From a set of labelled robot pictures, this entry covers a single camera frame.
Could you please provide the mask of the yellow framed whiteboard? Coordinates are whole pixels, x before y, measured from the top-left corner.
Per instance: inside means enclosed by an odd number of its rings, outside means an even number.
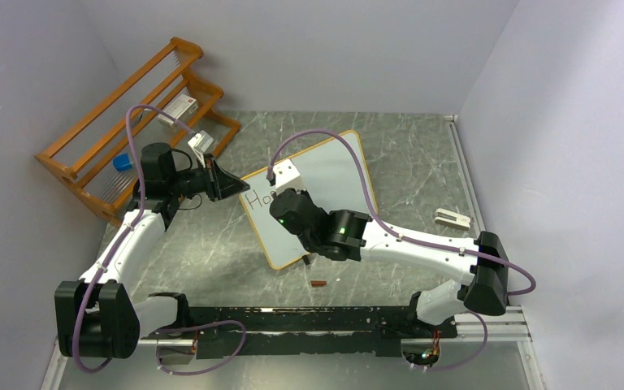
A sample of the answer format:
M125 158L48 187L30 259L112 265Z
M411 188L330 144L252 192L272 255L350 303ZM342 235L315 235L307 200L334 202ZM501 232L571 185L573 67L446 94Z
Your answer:
M328 218L309 240L299 240L270 215L276 194L267 180L267 169L245 176L250 190L240 194L240 202L269 266L280 270L308 254L335 261L359 260L362 234L371 221L369 207L375 204L359 135L342 132L339 138L331 137L287 158L292 159L306 191Z

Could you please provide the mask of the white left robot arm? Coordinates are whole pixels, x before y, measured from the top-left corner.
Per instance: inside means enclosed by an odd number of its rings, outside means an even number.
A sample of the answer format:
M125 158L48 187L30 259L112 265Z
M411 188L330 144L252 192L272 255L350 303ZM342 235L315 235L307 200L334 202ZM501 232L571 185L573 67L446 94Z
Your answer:
M129 358L138 341L164 330L180 338L191 330L187 297L153 292L134 301L128 288L151 249L169 228L183 198L206 196L217 202L249 190L223 170L211 154L195 168L177 170L174 149L155 142L141 150L142 180L136 182L121 228L99 259L77 280L54 293L58 346L72 358Z

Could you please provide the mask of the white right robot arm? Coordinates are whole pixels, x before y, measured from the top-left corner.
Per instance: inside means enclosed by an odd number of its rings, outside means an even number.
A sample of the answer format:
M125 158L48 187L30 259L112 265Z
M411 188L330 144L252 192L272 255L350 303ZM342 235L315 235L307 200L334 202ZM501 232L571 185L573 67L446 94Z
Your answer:
M290 188L274 197L269 211L307 252L332 261L394 262L444 276L446 282L414 296L405 323L415 336L467 310L487 316L507 310L508 271L491 260L504 253L493 233L468 239L411 231L358 211L326 212L307 192Z

